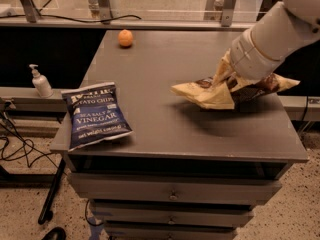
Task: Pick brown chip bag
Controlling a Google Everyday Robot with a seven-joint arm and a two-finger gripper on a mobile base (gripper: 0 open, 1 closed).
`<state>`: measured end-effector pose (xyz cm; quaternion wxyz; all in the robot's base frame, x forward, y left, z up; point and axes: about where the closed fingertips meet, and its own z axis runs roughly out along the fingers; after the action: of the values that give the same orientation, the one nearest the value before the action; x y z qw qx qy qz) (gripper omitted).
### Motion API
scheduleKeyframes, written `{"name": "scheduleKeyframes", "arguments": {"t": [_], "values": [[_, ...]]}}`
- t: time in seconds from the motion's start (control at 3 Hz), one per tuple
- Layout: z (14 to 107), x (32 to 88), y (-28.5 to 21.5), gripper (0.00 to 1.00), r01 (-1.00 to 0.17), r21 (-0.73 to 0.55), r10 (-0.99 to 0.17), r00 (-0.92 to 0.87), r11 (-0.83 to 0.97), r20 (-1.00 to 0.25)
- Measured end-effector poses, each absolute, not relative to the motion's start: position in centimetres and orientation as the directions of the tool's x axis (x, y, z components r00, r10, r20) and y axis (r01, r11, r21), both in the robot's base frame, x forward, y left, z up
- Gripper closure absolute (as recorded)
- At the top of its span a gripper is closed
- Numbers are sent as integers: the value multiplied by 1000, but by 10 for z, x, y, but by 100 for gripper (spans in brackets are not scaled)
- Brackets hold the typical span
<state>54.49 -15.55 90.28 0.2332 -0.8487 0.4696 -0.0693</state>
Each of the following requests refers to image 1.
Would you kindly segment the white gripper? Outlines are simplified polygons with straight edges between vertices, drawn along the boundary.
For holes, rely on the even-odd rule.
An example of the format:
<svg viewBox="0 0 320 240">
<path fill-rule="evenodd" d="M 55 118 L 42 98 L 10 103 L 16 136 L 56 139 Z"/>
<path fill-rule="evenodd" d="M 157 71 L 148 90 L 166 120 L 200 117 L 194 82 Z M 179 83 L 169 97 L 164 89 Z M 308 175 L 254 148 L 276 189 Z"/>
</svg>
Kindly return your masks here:
<svg viewBox="0 0 320 240">
<path fill-rule="evenodd" d="M 259 52 L 248 29 L 232 42 L 230 51 L 220 59 L 212 85 L 216 87 L 227 81 L 229 91 L 235 92 L 269 76 L 280 64 Z"/>
</svg>

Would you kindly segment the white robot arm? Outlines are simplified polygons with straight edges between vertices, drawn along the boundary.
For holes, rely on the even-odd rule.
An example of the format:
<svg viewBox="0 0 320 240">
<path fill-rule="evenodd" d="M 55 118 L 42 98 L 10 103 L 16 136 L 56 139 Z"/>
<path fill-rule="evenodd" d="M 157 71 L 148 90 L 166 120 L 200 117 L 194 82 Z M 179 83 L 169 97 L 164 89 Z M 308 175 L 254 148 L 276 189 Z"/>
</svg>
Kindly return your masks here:
<svg viewBox="0 0 320 240">
<path fill-rule="evenodd" d="M 320 0 L 281 0 L 232 42 L 212 85 L 232 75 L 249 83 L 268 77 L 293 52 L 320 39 L 319 21 Z"/>
</svg>

